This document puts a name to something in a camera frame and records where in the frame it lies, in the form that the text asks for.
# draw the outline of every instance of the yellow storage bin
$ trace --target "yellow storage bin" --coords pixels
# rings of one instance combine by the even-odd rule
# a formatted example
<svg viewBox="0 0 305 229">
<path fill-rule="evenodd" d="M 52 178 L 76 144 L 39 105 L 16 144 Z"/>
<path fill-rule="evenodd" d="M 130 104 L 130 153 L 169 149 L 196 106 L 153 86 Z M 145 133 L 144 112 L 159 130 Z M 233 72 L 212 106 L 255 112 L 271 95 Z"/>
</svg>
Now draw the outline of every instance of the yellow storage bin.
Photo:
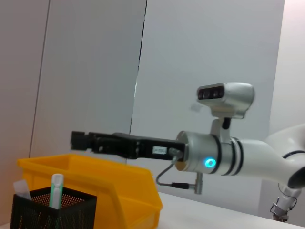
<svg viewBox="0 0 305 229">
<path fill-rule="evenodd" d="M 162 209 L 149 170 L 66 154 L 18 160 L 30 190 L 51 185 L 51 176 L 64 175 L 64 186 L 96 195 L 94 229 L 155 229 Z"/>
</svg>

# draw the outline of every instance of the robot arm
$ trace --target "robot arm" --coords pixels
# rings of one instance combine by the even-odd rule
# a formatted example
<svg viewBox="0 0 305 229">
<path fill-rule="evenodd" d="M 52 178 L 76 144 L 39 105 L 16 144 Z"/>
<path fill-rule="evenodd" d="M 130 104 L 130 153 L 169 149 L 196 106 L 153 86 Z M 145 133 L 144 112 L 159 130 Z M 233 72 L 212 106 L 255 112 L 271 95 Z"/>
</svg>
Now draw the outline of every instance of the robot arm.
<svg viewBox="0 0 305 229">
<path fill-rule="evenodd" d="M 212 115 L 217 117 L 209 134 L 182 131 L 177 139 L 172 141 L 119 133 L 86 135 L 83 132 L 73 132 L 71 148 L 91 149 L 94 153 L 114 154 L 128 159 L 145 157 L 171 160 L 171 165 L 157 177 L 157 183 L 177 188 L 192 188 L 197 194 L 201 193 L 202 175 L 217 174 L 269 179 L 284 185 L 285 192 L 297 196 L 299 192 L 294 190 L 305 187 L 304 153 L 289 154 L 291 150 L 279 147 L 279 141 L 284 142 L 279 137 L 270 138 L 266 143 L 230 136 L 231 119 L 244 118 L 253 101 L 254 89 L 246 83 L 220 83 L 199 87 L 197 102 L 210 107 Z M 295 150 L 300 150 L 303 135 L 296 136 L 298 142 L 290 145 L 297 146 Z M 180 171 L 197 173 L 196 184 L 160 183 L 160 176 L 173 166 Z M 287 210 L 287 206 L 290 208 L 295 197 L 289 194 L 284 193 L 285 196 L 274 206 L 281 206 L 283 211 Z"/>
</svg>

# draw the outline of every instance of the pen holder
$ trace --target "pen holder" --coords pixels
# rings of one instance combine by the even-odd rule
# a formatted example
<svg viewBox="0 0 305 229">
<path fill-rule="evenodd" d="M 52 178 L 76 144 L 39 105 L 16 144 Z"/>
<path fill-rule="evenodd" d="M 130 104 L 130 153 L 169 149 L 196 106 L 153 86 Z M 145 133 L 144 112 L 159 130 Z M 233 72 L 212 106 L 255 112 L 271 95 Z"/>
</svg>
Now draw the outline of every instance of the pen holder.
<svg viewBox="0 0 305 229">
<path fill-rule="evenodd" d="M 10 229 L 93 229 L 97 197 L 63 188 L 61 208 L 49 207 L 51 188 L 14 195 Z"/>
</svg>

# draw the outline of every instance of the table surface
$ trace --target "table surface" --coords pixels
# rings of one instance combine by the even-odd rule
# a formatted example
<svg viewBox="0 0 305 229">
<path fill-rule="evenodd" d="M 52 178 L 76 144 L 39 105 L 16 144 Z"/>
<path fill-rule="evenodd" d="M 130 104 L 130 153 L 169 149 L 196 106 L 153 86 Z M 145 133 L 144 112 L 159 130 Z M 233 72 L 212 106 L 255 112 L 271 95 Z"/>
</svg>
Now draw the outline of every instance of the table surface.
<svg viewBox="0 0 305 229">
<path fill-rule="evenodd" d="M 301 229 L 216 206 L 160 193 L 163 210 L 158 229 Z M 9 224 L 0 229 L 9 229 Z"/>
</svg>

